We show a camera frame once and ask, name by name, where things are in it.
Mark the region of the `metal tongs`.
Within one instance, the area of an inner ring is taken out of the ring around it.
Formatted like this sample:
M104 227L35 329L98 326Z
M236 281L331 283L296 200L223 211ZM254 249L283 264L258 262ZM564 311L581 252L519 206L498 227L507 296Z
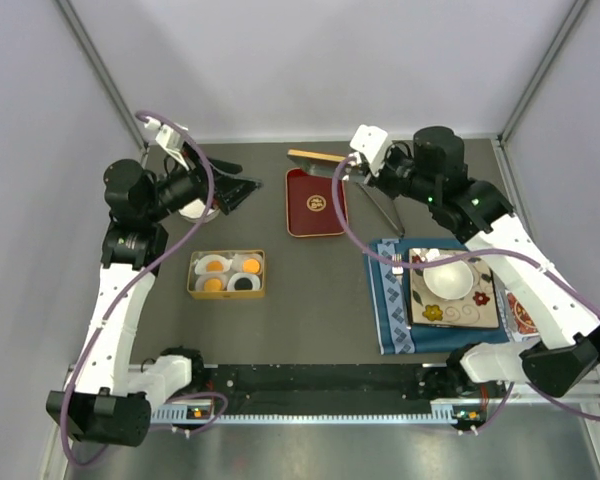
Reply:
M406 234L406 230L395 202L391 199L388 199L386 204L383 204L377 200L363 185L357 184L357 188L384 219L385 223L395 233L395 235L398 238L403 238Z

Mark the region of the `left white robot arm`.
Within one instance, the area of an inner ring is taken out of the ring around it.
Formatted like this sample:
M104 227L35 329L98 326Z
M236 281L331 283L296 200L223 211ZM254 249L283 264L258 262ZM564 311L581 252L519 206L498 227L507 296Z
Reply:
M97 301L74 371L63 390L49 392L46 411L64 443L138 446L156 410L179 392L200 394L207 382L201 354L184 347L164 350L141 373L130 370L144 304L177 250L161 222L195 200L228 214L262 183L228 162L194 161L158 176L132 159L111 164L103 182L110 223Z

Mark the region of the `white scalloped dish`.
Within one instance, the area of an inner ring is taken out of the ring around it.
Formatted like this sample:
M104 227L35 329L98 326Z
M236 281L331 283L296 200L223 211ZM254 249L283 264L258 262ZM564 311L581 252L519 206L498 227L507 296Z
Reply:
M220 210L215 206L212 206L206 214L204 214L205 203L201 200L195 200L178 211L179 215L190 223L208 223L214 220L219 214Z

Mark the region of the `orange cookie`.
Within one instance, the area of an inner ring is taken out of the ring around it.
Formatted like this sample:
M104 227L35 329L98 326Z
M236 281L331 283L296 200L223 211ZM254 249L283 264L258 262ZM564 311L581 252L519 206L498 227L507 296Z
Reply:
M224 265L222 262L214 260L214 261L210 261L207 265L206 265L206 271L207 272L222 272L224 270Z
M261 271L261 263L255 258L248 258L242 264L245 273L258 274Z
M219 292L224 289L223 280L218 277L208 278L203 284L204 292Z

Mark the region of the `black sandwich cookie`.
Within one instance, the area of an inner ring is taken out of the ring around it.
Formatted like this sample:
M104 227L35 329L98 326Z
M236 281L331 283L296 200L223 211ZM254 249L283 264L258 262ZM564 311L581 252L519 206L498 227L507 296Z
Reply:
M239 278L234 282L236 291L251 291L254 289L253 281L249 278Z

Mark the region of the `orange cookie top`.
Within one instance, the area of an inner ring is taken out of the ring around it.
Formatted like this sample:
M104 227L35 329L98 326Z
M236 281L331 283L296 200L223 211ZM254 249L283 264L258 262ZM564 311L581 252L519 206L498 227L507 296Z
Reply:
M222 262L214 260L214 261L210 261L207 265L206 265L206 271L207 272L222 272L224 270L224 265Z

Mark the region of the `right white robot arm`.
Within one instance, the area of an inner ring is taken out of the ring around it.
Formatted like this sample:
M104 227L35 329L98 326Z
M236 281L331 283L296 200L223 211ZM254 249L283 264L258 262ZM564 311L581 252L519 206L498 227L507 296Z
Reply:
M429 209L469 257L484 260L530 314L539 333L526 343L479 343L454 351L446 380L467 396L490 381L526 382L560 398L600 363L600 311L563 279L535 245L507 198L469 176L465 145L452 129L426 127L401 151L388 133L361 125L347 174L387 196Z

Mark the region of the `silver tin lid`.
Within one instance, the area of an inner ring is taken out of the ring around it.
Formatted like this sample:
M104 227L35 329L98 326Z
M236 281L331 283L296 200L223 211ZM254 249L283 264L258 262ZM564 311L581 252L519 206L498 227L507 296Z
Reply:
M289 149L286 156L306 174L324 178L331 178L338 165L345 160L345 157L339 155L298 149Z

